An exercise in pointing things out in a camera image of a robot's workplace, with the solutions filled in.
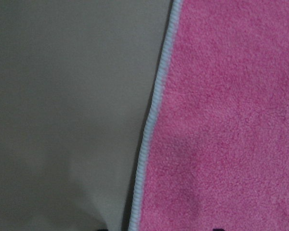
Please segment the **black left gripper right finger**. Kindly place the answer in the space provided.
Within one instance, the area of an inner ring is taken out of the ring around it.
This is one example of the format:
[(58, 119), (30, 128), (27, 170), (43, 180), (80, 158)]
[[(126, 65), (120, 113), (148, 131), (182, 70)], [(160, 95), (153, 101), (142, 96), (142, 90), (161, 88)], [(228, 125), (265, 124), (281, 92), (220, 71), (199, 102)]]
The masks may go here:
[(225, 231), (224, 228), (213, 228), (212, 231)]

